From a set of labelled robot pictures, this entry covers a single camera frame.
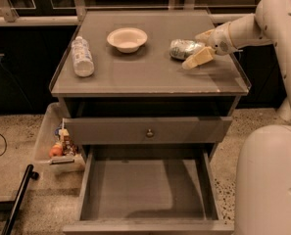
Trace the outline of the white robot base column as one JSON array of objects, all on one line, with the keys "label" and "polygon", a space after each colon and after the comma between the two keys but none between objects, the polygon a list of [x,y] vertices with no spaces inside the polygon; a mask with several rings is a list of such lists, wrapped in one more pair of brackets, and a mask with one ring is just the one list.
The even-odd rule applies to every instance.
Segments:
[{"label": "white robot base column", "polygon": [[236,172],[234,235],[291,235],[291,126],[259,128],[244,142]]}]

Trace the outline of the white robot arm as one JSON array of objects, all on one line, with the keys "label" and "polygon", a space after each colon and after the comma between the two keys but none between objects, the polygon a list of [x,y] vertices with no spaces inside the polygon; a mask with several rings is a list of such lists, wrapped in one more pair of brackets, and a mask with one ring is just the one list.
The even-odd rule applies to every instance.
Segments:
[{"label": "white robot arm", "polygon": [[246,46],[271,44],[280,67],[291,109],[291,0],[261,0],[256,12],[195,36],[204,44],[182,67],[191,70]]}]

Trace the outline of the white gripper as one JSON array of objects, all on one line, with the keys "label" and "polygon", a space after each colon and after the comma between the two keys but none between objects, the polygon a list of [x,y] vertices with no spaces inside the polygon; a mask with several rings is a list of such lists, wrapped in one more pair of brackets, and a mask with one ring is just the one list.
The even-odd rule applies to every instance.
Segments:
[{"label": "white gripper", "polygon": [[210,62],[215,54],[224,56],[235,52],[236,48],[232,43],[229,33],[230,25],[231,22],[224,23],[217,26],[214,30],[210,29],[197,34],[195,36],[196,41],[211,47],[201,47],[195,51],[187,52],[182,67],[185,70],[192,70]]}]

